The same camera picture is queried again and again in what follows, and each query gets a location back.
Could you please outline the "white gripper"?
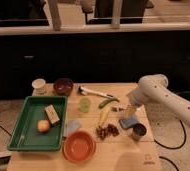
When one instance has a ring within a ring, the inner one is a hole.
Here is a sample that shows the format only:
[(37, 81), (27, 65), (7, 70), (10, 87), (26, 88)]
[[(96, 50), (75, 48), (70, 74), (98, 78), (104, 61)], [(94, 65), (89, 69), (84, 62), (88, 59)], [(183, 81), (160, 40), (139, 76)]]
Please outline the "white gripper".
[(135, 88), (132, 91), (130, 91), (127, 94), (129, 103), (132, 105), (128, 105), (124, 111), (124, 118), (125, 119), (130, 119), (137, 111), (136, 107), (140, 107), (144, 105), (148, 97), (139, 89)]

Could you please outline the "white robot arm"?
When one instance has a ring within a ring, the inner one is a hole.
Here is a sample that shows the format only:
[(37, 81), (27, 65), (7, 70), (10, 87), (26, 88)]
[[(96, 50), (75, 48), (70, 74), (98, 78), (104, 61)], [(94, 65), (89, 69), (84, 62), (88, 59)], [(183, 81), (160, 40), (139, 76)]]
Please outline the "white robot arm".
[(190, 127), (190, 101), (167, 89), (168, 78), (163, 74), (146, 75), (139, 79), (137, 87), (127, 97), (134, 107), (141, 107), (150, 99), (165, 105)]

